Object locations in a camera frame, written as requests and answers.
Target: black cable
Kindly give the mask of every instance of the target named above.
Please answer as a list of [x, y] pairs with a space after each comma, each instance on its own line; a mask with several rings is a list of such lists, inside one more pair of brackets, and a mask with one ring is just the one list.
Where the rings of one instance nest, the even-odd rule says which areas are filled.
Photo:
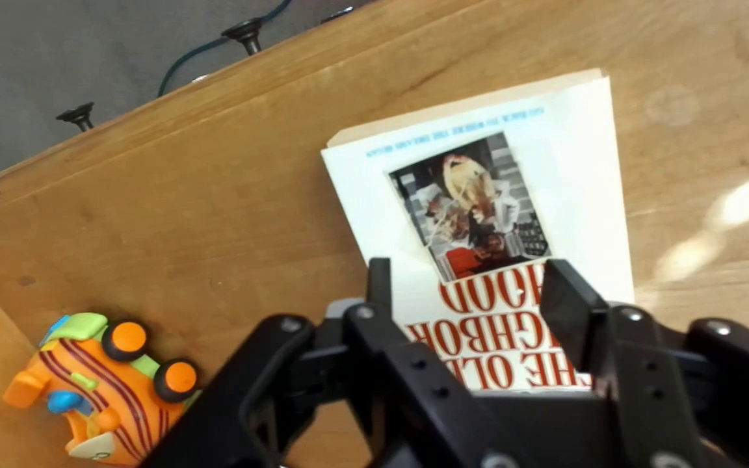
[[[277, 20], [291, 3], [295, 3], [295, 0], [280, 0], [273, 10], [267, 10], [265, 14], [257, 14], [257, 17], [252, 17], [252, 20], [271, 23], [271, 20]], [[171, 74], [175, 74], [186, 62], [189, 62], [196, 53], [204, 53], [204, 51], [209, 51], [209, 49], [217, 49], [217, 46], [221, 46], [221, 44], [227, 44], [227, 40], [228, 40], [228, 36], [218, 36], [218, 38], [214, 38], [214, 40], [205, 40], [205, 44], [189, 49], [189, 51], [183, 53], [180, 59], [175, 59], [175, 62], [170, 65], [170, 70], [163, 72], [163, 81], [161, 81], [161, 85], [160, 85], [160, 95], [167, 92], [167, 85], [170, 85]]]

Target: orange toy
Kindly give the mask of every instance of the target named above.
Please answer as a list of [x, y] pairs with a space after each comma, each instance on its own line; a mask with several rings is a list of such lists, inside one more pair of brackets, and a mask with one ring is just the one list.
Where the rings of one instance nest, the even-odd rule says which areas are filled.
[[196, 399], [201, 378], [192, 361], [160, 364], [145, 342], [135, 320], [109, 325], [96, 312], [63, 315], [10, 378], [5, 402], [45, 399], [49, 413], [65, 416], [72, 458], [139, 464]]

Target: white book cover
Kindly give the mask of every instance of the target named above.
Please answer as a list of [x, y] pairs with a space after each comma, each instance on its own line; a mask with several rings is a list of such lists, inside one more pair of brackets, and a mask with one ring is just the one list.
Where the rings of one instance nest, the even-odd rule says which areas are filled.
[[323, 150], [365, 260], [394, 260], [394, 315], [473, 391], [589, 387], [538, 315], [544, 263], [633, 302], [600, 70], [344, 130]]

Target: book cover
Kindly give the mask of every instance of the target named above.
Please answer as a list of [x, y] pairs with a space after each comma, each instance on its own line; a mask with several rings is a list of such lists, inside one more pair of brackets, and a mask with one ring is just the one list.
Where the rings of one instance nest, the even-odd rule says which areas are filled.
[[394, 312], [473, 391], [585, 389], [538, 315], [544, 263], [633, 302], [611, 83], [589, 70], [344, 130], [323, 150]]

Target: gray floor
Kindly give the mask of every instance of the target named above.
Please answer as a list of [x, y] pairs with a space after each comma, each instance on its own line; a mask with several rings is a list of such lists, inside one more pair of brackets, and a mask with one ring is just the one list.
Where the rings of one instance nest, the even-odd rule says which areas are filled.
[[[0, 0], [0, 168], [71, 134], [56, 116], [95, 100], [95, 124], [160, 90], [167, 66], [223, 29], [262, 14], [280, 0]], [[297, 36], [360, 0], [291, 0], [262, 29], [262, 46]], [[244, 56], [228, 40], [189, 59], [171, 81], [189, 83]]]

